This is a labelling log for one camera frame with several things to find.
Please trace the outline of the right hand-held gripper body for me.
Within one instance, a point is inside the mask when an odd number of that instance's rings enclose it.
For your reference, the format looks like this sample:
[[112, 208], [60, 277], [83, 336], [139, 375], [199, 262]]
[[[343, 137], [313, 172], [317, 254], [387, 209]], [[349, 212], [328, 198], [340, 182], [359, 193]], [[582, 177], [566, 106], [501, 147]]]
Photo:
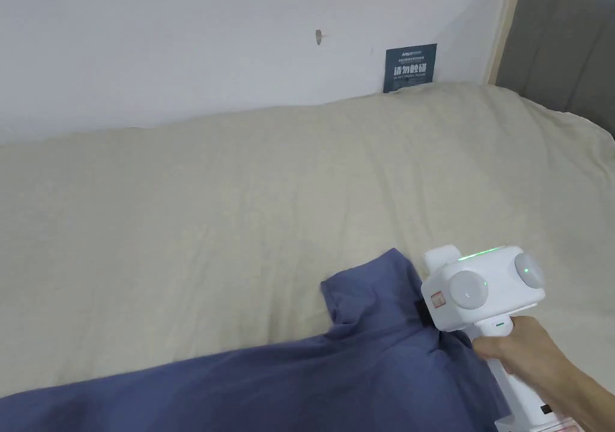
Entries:
[[[421, 292], [434, 326], [461, 330], [470, 339], [504, 337], [514, 329], [512, 315], [545, 298], [545, 278], [537, 262], [517, 246], [499, 246], [462, 256], [453, 245], [428, 251], [428, 275]], [[489, 369], [506, 400], [508, 414], [498, 431], [580, 431], [557, 414], [530, 386], [491, 359]]]

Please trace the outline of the person's right hand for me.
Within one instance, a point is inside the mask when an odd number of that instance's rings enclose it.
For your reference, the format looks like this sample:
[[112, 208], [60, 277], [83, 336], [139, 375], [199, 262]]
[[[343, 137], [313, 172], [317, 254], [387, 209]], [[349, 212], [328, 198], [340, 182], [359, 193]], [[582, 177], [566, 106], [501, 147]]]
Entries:
[[556, 413], [570, 417], [584, 431], [593, 431], [583, 414], [586, 375], [558, 348], [548, 332], [531, 316], [514, 316], [508, 336], [479, 336], [475, 352], [501, 362], [507, 374], [532, 388]]

